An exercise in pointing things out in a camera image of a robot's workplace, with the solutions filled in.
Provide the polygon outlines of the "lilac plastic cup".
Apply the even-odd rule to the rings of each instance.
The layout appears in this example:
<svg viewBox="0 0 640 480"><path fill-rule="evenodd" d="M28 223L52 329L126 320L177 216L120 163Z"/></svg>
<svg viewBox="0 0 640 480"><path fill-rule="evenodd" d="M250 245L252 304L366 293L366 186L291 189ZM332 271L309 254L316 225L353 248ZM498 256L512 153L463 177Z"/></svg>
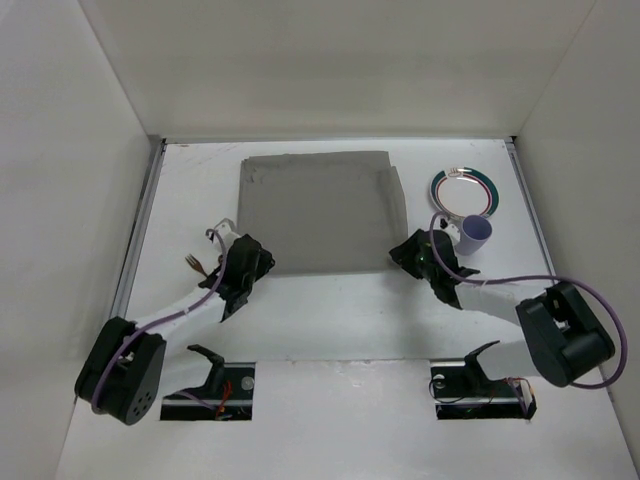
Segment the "lilac plastic cup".
<svg viewBox="0 0 640 480"><path fill-rule="evenodd" d="M492 234L493 227L487 218L469 215L460 222L459 241L455 250L460 255L472 255L485 245Z"/></svg>

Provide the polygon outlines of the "white plate green rim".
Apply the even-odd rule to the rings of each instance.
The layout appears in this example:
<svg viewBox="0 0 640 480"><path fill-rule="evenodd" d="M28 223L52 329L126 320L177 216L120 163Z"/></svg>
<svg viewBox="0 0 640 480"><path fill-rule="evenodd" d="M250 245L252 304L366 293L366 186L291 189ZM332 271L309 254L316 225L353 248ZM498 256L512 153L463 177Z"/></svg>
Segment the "white plate green rim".
<svg viewBox="0 0 640 480"><path fill-rule="evenodd" d="M470 215L491 217L498 209L500 194L489 176L471 167L450 167L431 180L428 193L434 206L450 218Z"/></svg>

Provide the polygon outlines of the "grey cloth placemat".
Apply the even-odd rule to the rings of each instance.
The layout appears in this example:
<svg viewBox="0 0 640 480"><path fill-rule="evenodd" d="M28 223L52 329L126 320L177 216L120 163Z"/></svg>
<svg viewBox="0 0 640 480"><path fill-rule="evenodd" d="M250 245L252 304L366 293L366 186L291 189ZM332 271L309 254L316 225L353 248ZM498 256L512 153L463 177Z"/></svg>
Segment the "grey cloth placemat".
<svg viewBox="0 0 640 480"><path fill-rule="evenodd" d="M245 159L237 227L272 253L280 276L383 271L409 236L404 190L386 151Z"/></svg>

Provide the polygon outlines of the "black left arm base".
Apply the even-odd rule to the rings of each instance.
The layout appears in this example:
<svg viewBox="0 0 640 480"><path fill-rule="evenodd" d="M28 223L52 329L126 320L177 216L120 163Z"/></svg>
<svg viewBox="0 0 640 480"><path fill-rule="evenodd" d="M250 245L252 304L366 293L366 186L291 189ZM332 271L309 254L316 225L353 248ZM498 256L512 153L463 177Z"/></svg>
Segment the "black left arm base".
<svg viewBox="0 0 640 480"><path fill-rule="evenodd" d="M207 378L194 387L180 388L162 399L161 421L250 421L256 365L228 363L221 355L197 344L187 347L209 367Z"/></svg>

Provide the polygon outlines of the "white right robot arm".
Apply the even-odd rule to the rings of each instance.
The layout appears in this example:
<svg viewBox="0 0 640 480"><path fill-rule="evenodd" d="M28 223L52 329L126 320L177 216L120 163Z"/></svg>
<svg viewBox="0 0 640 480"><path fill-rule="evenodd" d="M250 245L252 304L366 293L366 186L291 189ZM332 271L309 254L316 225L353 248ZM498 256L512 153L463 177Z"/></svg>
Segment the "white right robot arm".
<svg viewBox="0 0 640 480"><path fill-rule="evenodd" d="M548 275L480 279L477 270L459 264L451 237L436 229L416 230L389 255L413 278L428 281L442 303L520 327L535 370L554 386L595 390L612 385L624 372L627 340L619 318L597 292L576 280ZM578 380L613 358L616 348L582 290L602 304L620 336L618 366L598 384Z"/></svg>

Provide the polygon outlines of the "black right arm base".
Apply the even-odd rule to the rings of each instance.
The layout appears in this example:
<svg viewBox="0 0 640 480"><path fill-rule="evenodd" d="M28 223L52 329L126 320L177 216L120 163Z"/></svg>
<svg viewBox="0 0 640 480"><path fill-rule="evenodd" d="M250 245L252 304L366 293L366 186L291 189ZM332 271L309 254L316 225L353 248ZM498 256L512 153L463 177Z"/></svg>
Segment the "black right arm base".
<svg viewBox="0 0 640 480"><path fill-rule="evenodd" d="M437 420L533 419L537 400L529 380L490 379L480 365L479 355L498 343L486 343L462 358L431 363L428 389Z"/></svg>

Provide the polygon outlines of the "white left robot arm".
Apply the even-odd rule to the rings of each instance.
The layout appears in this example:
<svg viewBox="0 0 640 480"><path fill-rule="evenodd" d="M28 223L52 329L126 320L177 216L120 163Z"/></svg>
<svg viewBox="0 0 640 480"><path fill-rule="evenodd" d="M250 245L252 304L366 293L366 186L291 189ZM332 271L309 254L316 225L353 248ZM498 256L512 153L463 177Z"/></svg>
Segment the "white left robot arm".
<svg viewBox="0 0 640 480"><path fill-rule="evenodd" d="M179 396L220 415L233 392L225 360L198 344L198 333L244 307L255 283L275 265L250 235L207 232L219 265L186 297L135 320L109 319L77 377L74 393L98 415L134 425L157 398Z"/></svg>

